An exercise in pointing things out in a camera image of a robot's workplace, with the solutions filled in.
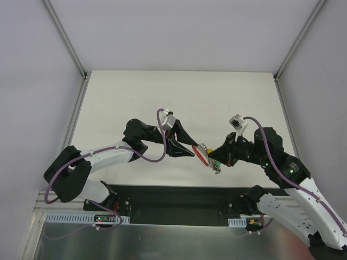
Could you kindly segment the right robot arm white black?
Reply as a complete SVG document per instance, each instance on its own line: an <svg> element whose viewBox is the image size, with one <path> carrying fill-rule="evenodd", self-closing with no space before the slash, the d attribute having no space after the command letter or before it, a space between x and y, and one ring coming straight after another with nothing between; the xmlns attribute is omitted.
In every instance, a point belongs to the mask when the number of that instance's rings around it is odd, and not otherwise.
<svg viewBox="0 0 347 260"><path fill-rule="evenodd" d="M296 234L314 259L346 259L346 224L329 208L306 166L284 151L282 137L272 127L258 128L253 142L232 132L208 156L228 167L238 161L259 165L305 215L280 203L259 185L233 200L235 211L244 215L261 212L272 217Z"/></svg>

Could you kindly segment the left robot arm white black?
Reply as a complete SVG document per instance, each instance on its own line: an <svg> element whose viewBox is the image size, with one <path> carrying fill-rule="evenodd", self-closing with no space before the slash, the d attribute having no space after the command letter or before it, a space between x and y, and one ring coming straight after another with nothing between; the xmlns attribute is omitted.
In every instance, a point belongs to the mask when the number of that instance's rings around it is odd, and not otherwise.
<svg viewBox="0 0 347 260"><path fill-rule="evenodd" d="M197 147L198 144L184 130L181 122L172 115L164 116L160 122L160 126L151 126L131 119L120 141L96 151L83 153L75 146L66 147L43 175L49 189L63 203L77 197L88 201L85 210L125 213L130 207L121 202L120 195L105 181L90 180L89 175L115 164L131 163L142 158L148 149L147 141L162 144L164 155L194 157L186 145Z"/></svg>

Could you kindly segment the steel key holder red handle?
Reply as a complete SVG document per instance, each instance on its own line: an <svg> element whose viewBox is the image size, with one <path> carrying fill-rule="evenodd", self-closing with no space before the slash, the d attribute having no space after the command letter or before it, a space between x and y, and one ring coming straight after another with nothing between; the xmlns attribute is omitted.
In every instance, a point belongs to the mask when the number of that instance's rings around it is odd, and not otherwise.
<svg viewBox="0 0 347 260"><path fill-rule="evenodd" d="M204 143L198 144L198 146L193 146L193 152L199 158L199 160L206 166L211 168L215 174L221 173L221 165L217 166L215 160L208 158L207 146Z"/></svg>

